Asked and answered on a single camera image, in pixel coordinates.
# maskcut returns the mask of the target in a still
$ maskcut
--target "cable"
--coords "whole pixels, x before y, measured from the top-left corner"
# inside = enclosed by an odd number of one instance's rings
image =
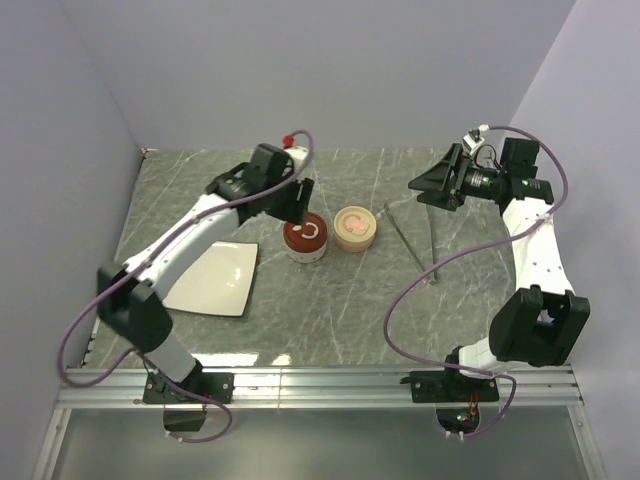
[[[489,160],[491,160],[491,163],[493,164],[493,168],[495,168],[496,170],[500,170],[500,164],[498,163],[498,152],[496,152],[496,148],[490,143],[485,143],[478,149],[476,154],[473,156],[473,164],[478,168],[487,168],[487,167],[483,167],[478,163],[478,156],[480,156],[480,152],[482,151],[483,148],[491,149],[491,151],[493,152],[493,158],[489,157]]]
[[[184,232],[185,230],[190,228],[195,223],[198,223],[203,218],[208,217],[209,215],[213,215],[214,213],[218,213],[218,212],[220,212],[222,210],[225,210],[227,208],[237,207],[239,205],[242,205],[242,204],[245,204],[245,203],[248,203],[248,202],[252,202],[254,200],[259,200],[259,199],[264,198],[264,197],[266,197],[268,195],[271,195],[272,193],[275,193],[278,190],[286,187],[290,183],[294,182],[300,176],[302,171],[309,166],[309,164],[311,163],[311,160],[313,159],[314,146],[313,146],[313,137],[311,136],[311,134],[308,131],[306,131],[306,130],[296,130],[295,132],[291,133],[292,137],[297,136],[297,135],[304,135],[305,137],[307,137],[308,153],[307,153],[307,157],[304,159],[304,162],[302,162],[302,164],[300,165],[300,168],[298,170],[294,171],[293,174],[290,177],[287,177],[285,180],[280,182],[278,185],[275,185],[274,187],[268,188],[267,190],[264,190],[263,192],[260,192],[260,193],[257,193],[255,195],[251,195],[249,197],[245,197],[245,198],[242,198],[242,199],[239,199],[239,200],[233,200],[231,202],[227,202],[227,203],[224,203],[222,205],[217,205],[217,206],[209,208],[207,210],[203,210],[198,215],[194,215],[193,218],[190,218],[189,220],[185,221],[184,223],[179,225],[173,232],[171,232],[170,235],[167,235],[167,238],[165,238],[164,241],[162,241],[149,254],[147,259],[144,262],[142,262],[139,267],[135,268],[134,270],[132,270],[131,272],[126,274],[124,277],[122,277],[120,280],[115,282],[113,285],[111,285],[109,288],[107,288],[105,291],[100,293],[96,298],[94,298],[91,302],[89,302],[89,304],[86,307],[84,307],[82,309],[82,311],[73,320],[73,322],[71,322],[71,325],[69,325],[69,327],[67,328],[67,330],[63,334],[62,340],[60,341],[60,345],[58,346],[58,351],[56,353],[56,370],[58,372],[58,377],[60,378],[60,380],[62,382],[66,383],[67,385],[69,385],[71,387],[75,387],[75,388],[87,388],[87,387],[92,387],[94,385],[97,385],[98,383],[102,382],[105,378],[107,378],[109,375],[111,375],[113,373],[113,371],[118,367],[118,365],[127,357],[127,355],[129,355],[130,353],[132,353],[134,351],[133,348],[125,350],[122,353],[122,355],[120,355],[120,357],[118,357],[118,359],[113,363],[113,365],[111,365],[109,368],[107,368],[107,370],[103,374],[101,374],[97,378],[95,378],[93,380],[90,380],[88,382],[76,382],[76,381],[72,380],[71,378],[69,378],[69,376],[65,372],[64,350],[65,350],[65,347],[67,345],[67,342],[69,341],[69,338],[71,337],[71,335],[73,334],[75,329],[78,327],[80,322],[82,322],[82,320],[84,320],[84,318],[89,314],[89,312],[91,310],[93,310],[97,305],[99,305],[104,300],[109,298],[109,296],[112,295],[115,291],[117,291],[119,288],[121,288],[127,282],[129,282],[130,280],[132,280],[133,278],[138,276],[146,268],[148,268],[151,265],[151,263],[153,262],[153,260],[155,258],[157,258],[158,255],[160,255],[162,253],[162,251],[171,244],[171,242],[173,242],[180,234],[182,234],[182,232]],[[187,396],[191,396],[192,398],[194,398],[194,399],[196,399],[198,401],[201,401],[202,398],[205,398],[205,397],[200,397],[199,395],[190,394],[188,392],[187,392],[186,395]]]
[[[530,133],[525,132],[522,129],[519,129],[519,128],[516,128],[516,127],[511,127],[511,126],[506,126],[506,125],[496,125],[496,126],[491,126],[489,128],[490,128],[490,130],[504,130],[504,131],[508,131],[508,132],[514,132],[514,133],[520,134],[520,135],[522,135],[524,137],[527,137],[530,140],[534,140],[534,141],[540,143],[540,146],[542,147],[542,149],[547,153],[547,155],[549,155],[549,158],[551,158],[551,161],[556,166],[556,168],[558,170],[558,173],[560,174],[560,178],[562,179],[562,195],[560,196],[560,200],[558,200],[558,202],[555,205],[552,205],[551,208],[549,208],[549,210],[547,210],[547,215],[551,215],[554,212],[556,212],[564,204],[564,202],[567,199],[567,196],[569,195],[569,181],[567,179],[567,175],[566,175],[566,173],[564,171],[564,168],[562,168],[562,165],[560,164],[560,161],[558,160],[558,158],[553,154],[553,152],[549,149],[549,147],[547,147],[541,140],[539,140],[535,136],[531,135]],[[542,218],[542,219],[536,221],[533,225],[531,225],[524,232],[519,233],[517,235],[514,235],[512,237],[506,237],[506,238],[503,238],[503,239],[500,239],[500,240],[495,240],[495,241],[492,241],[492,242],[487,242],[487,243],[483,243],[483,244],[480,244],[480,245],[476,245],[475,247],[465,248],[465,249],[459,251],[458,253],[455,253],[455,254],[453,254],[453,255],[451,255],[449,257],[446,257],[446,258],[440,260],[435,265],[431,266],[430,268],[428,268],[427,270],[422,272],[420,275],[418,275],[409,285],[407,285],[404,288],[404,290],[402,290],[400,293],[398,293],[398,295],[396,295],[396,297],[393,299],[393,301],[391,302],[391,305],[389,305],[389,308],[387,309],[387,311],[385,313],[383,327],[382,327],[382,332],[384,334],[384,339],[386,340],[387,344],[389,345],[389,347],[391,347],[392,350],[394,350],[396,353],[402,355],[403,357],[408,358],[409,360],[413,360],[414,362],[422,363],[422,364],[425,364],[425,365],[432,365],[432,366],[435,366],[435,367],[443,367],[443,368],[454,368],[456,370],[464,370],[464,371],[467,371],[467,372],[478,373],[478,374],[481,374],[481,375],[486,375],[488,377],[503,378],[503,379],[509,380],[511,382],[511,392],[509,393],[509,397],[507,398],[507,401],[505,402],[505,404],[502,407],[502,409],[498,412],[498,414],[487,425],[485,425],[484,427],[480,428],[479,430],[476,430],[475,432],[466,434],[465,437],[475,437],[475,436],[481,435],[482,433],[486,432],[491,427],[493,427],[496,423],[498,423],[498,421],[500,421],[500,419],[502,417],[504,417],[505,413],[507,412],[507,410],[511,406],[511,403],[513,402],[513,398],[515,397],[515,394],[516,394],[516,388],[517,388],[516,379],[514,377],[512,377],[511,375],[508,375],[506,373],[500,373],[500,374],[494,375],[492,372],[490,372],[488,370],[483,370],[483,369],[474,368],[474,367],[468,367],[468,366],[465,366],[465,365],[458,365],[458,364],[453,364],[453,363],[440,362],[440,361],[437,361],[437,360],[429,360],[429,359],[426,359],[426,358],[419,357],[417,355],[413,355],[412,353],[409,353],[409,352],[407,352],[405,350],[402,350],[400,347],[398,347],[393,342],[393,340],[391,340],[391,337],[389,336],[389,321],[391,319],[391,315],[393,314],[393,310],[396,308],[398,303],[400,303],[400,301],[404,298],[404,296],[407,293],[409,293],[409,291],[411,291],[424,278],[428,277],[429,275],[431,275],[436,270],[439,270],[441,267],[447,265],[448,263],[452,262],[453,260],[456,260],[458,258],[464,257],[465,255],[469,255],[471,253],[479,252],[481,250],[486,250],[487,248],[498,247],[498,246],[501,246],[501,245],[508,245],[510,243],[515,242],[516,240],[520,240],[520,239],[526,237],[527,235],[530,235],[531,233],[533,233],[544,221],[545,221],[545,218]]]

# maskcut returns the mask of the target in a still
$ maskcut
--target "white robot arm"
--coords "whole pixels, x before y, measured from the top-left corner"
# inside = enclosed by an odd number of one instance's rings
[[[494,317],[489,335],[473,345],[457,347],[446,362],[494,374],[527,364],[562,365],[589,317],[590,307],[586,298],[575,295],[562,267],[553,218],[547,213],[553,206],[551,185],[535,178],[540,145],[533,140],[507,138],[498,168],[481,167],[476,157],[488,130],[483,125],[470,131],[462,144],[453,144],[444,158],[412,180],[409,188],[422,192],[419,202],[451,211],[462,206],[466,196],[493,200],[512,237],[541,219],[544,222],[511,244],[516,292]],[[486,375],[469,370],[451,372],[454,377],[486,379]]]
[[[261,200],[227,208],[202,218],[182,231],[162,250],[152,264],[151,252],[190,219],[232,200],[246,198],[282,182],[300,168],[308,154],[303,147],[286,150],[260,144],[248,163],[217,176],[195,205],[156,242],[124,264],[114,262],[98,271],[98,291],[102,292],[127,273],[144,269],[125,287],[98,306],[103,322],[127,339],[164,375],[185,390],[202,393],[198,377],[202,366],[173,333],[173,322],[162,305],[171,287],[213,243],[239,228],[246,220],[265,212],[275,218],[301,223],[306,215],[313,181],[305,178]]]

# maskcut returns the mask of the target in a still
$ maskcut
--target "white plate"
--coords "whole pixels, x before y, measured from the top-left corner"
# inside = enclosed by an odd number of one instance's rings
[[[257,259],[257,243],[216,242],[184,272],[163,303],[183,312],[241,317]]]

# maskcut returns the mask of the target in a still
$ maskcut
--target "black bracket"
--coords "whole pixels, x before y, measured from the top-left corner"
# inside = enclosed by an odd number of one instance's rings
[[[233,379],[233,373],[201,373],[198,378],[200,385],[198,389],[199,395],[220,403],[231,403]],[[173,391],[162,378],[155,373],[149,373],[144,395],[142,396],[142,403],[147,405],[175,405],[201,402]]]
[[[458,363],[457,347],[446,358],[447,363]],[[459,370],[445,368],[438,371],[413,371],[400,380],[401,384],[411,386],[413,403],[468,403],[472,395],[477,394],[478,402],[497,402],[500,400],[495,379],[470,378]]]
[[[229,404],[233,396],[232,373],[200,373],[198,392],[204,397],[220,403]],[[162,378],[149,373],[142,396],[142,402],[148,405],[176,405],[200,403],[175,392]],[[164,410],[162,423],[168,432],[198,432],[207,418],[207,410]]]

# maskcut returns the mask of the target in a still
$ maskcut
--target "gray marble surface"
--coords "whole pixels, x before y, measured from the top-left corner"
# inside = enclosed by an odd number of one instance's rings
[[[282,223],[261,216],[226,240],[259,242],[259,266],[244,317],[172,312],[178,338],[209,365],[325,366],[406,363],[385,344],[382,318],[417,269],[385,217],[387,200],[425,265],[430,261],[426,209],[407,182],[441,156],[432,149],[320,150],[309,168],[316,180],[310,210],[328,225],[347,205],[378,219],[371,248],[346,253],[333,242],[319,262],[301,265],[285,254]],[[195,202],[217,174],[247,161],[249,150],[151,151],[142,165],[118,260],[157,239]],[[457,212],[429,210],[438,259],[503,237],[497,207],[468,199]],[[436,285],[420,284],[396,308],[391,336],[402,348],[444,359],[456,345],[473,343],[514,288],[510,247],[479,252],[444,267]],[[89,366],[106,367],[126,343],[101,326]],[[127,359],[123,366],[137,366]]]

